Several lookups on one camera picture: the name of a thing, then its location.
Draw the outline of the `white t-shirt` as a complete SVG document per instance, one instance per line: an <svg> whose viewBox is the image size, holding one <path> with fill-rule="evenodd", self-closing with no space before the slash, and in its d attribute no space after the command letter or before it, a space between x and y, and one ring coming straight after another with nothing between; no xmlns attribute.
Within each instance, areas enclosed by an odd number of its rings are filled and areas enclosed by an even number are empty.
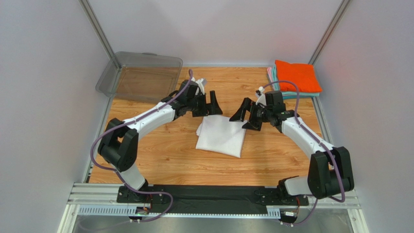
<svg viewBox="0 0 414 233"><path fill-rule="evenodd" d="M241 158L246 133L242 126L245 123L233 122L221 115L205 116L196 130L195 148Z"/></svg>

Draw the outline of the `aluminium frame rail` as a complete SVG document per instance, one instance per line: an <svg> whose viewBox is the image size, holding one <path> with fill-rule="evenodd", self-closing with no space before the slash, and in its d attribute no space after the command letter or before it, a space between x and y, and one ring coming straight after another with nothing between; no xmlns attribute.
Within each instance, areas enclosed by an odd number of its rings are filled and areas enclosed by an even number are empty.
<svg viewBox="0 0 414 233"><path fill-rule="evenodd" d="M305 206L267 206L265 214L153 213L151 205L118 203L121 184L77 183L59 225L60 233L365 233L359 199L347 192Z"/></svg>

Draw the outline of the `pink folded t-shirt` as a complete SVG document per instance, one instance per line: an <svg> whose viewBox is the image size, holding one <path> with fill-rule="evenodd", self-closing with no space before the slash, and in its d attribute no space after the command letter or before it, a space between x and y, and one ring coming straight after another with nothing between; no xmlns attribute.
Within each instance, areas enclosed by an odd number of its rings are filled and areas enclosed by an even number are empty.
<svg viewBox="0 0 414 233"><path fill-rule="evenodd" d="M268 67L267 68L267 77L270 83L278 81L278 77L277 77L277 68L274 65L273 67ZM280 86L278 83L274 83L272 84L272 87L275 91L279 91L280 90Z"/></svg>

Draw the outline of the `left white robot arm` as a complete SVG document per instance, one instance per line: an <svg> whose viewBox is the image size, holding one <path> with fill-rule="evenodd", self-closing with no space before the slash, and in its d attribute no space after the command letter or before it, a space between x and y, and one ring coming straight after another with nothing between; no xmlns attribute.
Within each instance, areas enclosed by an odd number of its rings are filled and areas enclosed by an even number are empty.
<svg viewBox="0 0 414 233"><path fill-rule="evenodd" d="M215 91L210 91L210 101L207 101L205 82L204 79L185 80L178 90L171 92L150 110L127 120L110 120L94 147L124 184L134 190L140 190L147 184L135 164L138 143L144 136L188 112L192 117L222 115Z"/></svg>

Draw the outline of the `orange folded t-shirt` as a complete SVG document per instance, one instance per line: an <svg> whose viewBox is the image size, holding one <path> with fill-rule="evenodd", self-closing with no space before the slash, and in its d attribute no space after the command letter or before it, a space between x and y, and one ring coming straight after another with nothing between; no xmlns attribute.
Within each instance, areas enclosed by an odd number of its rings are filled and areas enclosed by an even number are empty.
<svg viewBox="0 0 414 233"><path fill-rule="evenodd" d="M275 60L276 77L278 81L294 83L299 92L321 93L323 90L316 78L314 66L310 64L288 63Z"/></svg>

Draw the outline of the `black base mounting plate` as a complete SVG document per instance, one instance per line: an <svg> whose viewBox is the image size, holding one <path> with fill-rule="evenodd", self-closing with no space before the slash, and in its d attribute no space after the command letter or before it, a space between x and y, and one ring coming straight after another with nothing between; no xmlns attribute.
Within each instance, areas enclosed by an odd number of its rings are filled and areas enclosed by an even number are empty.
<svg viewBox="0 0 414 233"><path fill-rule="evenodd" d="M118 203L151 205L153 213L170 214L265 214L267 206L305 206L304 196L288 196L277 187L214 185L150 185L137 194L126 186L118 190Z"/></svg>

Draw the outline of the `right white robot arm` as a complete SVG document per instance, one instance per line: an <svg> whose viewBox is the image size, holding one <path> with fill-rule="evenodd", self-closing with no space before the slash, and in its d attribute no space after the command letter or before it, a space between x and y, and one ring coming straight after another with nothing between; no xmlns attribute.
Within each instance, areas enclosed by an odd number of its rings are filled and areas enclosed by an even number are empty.
<svg viewBox="0 0 414 233"><path fill-rule="evenodd" d="M287 110L280 91L257 91L257 101L245 98L230 118L242 122L243 129L260 131L263 123L270 123L289 137L310 160L306 176L285 178L278 188L284 195L311 195L317 199L333 198L354 189L350 153L345 147L336 147L308 127L295 110Z"/></svg>

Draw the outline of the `clear grey plastic bin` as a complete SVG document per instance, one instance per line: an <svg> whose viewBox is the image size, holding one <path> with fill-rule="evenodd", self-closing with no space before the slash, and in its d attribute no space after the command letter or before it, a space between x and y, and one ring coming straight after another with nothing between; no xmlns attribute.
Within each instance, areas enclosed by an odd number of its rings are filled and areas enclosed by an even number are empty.
<svg viewBox="0 0 414 233"><path fill-rule="evenodd" d="M182 66L178 57L119 51L95 89L109 98L158 103L175 90Z"/></svg>

